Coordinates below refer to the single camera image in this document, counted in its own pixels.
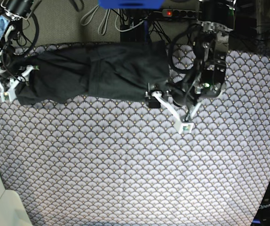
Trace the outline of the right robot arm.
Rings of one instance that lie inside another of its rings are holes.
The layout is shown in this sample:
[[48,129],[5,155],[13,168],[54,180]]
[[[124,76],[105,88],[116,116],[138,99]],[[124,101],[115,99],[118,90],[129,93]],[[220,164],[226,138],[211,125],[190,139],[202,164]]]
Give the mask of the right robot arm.
[[[16,99],[16,88],[19,84],[29,85],[32,71],[36,65],[18,66],[17,63],[30,53],[39,37],[39,23],[34,12],[42,1],[38,0],[4,0],[0,7],[0,98],[2,102],[13,102]],[[30,47],[20,55],[15,54],[12,41],[23,35],[23,20],[33,19],[35,35]]]

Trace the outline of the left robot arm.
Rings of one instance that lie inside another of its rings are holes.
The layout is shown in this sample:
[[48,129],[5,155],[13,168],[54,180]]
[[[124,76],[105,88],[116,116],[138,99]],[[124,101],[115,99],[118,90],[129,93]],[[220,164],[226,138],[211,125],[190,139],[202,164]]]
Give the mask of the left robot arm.
[[[148,107],[165,107],[175,118],[174,128],[179,133],[190,133],[193,117],[204,99],[216,99],[226,89],[226,56],[229,35],[235,27],[234,0],[199,0],[197,24],[178,34],[168,48],[168,61],[172,70],[184,74],[182,80],[167,79],[164,84],[148,85],[145,100]],[[197,36],[192,44],[195,55],[190,69],[177,68],[173,51],[177,41],[193,32]]]

